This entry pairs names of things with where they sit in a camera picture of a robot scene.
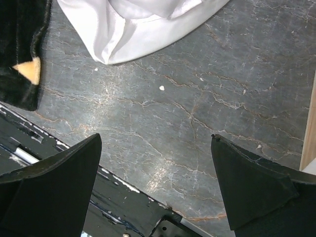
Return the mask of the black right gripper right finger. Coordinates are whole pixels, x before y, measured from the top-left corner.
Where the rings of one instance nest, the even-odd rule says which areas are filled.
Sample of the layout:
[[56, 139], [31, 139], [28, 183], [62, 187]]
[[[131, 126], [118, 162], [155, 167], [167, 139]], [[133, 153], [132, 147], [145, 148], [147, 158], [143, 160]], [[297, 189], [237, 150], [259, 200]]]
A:
[[265, 159], [218, 134], [212, 136], [211, 152], [237, 237], [315, 236], [315, 175]]

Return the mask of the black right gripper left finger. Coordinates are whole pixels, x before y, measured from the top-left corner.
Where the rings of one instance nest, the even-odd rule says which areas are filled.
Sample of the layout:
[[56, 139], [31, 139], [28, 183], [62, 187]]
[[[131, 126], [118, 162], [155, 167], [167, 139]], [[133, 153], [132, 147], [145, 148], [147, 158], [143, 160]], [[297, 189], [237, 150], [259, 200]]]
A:
[[0, 176], [2, 237], [79, 237], [101, 157], [96, 133]]

